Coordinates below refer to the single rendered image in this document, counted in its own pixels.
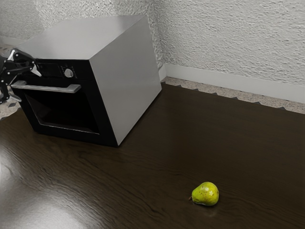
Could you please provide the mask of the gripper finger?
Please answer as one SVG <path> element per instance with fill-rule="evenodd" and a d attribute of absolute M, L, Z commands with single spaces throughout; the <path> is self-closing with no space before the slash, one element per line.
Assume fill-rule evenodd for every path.
<path fill-rule="evenodd" d="M 42 77 L 36 66 L 36 60 L 28 53 L 13 48 L 4 62 L 4 74 L 16 76 L 28 71 Z"/>
<path fill-rule="evenodd" d="M 13 100 L 19 103 L 21 102 L 21 99 L 18 96 L 9 93 L 8 84 L 2 78 L 0 78 L 0 92 L 1 92 L 0 104 L 3 104 L 5 101 L 9 100 L 10 98 L 12 98 Z"/>

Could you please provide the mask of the silver oven with black front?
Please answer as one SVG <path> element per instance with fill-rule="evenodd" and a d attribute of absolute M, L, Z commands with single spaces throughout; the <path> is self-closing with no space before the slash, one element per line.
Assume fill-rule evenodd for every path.
<path fill-rule="evenodd" d="M 162 89 L 146 15 L 63 20 L 17 49 L 38 73 L 12 91 L 40 134 L 117 147 Z"/>

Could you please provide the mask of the green pear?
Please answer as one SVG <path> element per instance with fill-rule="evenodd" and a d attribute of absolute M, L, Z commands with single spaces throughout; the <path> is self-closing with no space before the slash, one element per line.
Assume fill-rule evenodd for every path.
<path fill-rule="evenodd" d="M 214 183 L 203 182 L 192 191 L 189 200 L 199 205 L 214 206 L 219 200 L 219 190 Z"/>

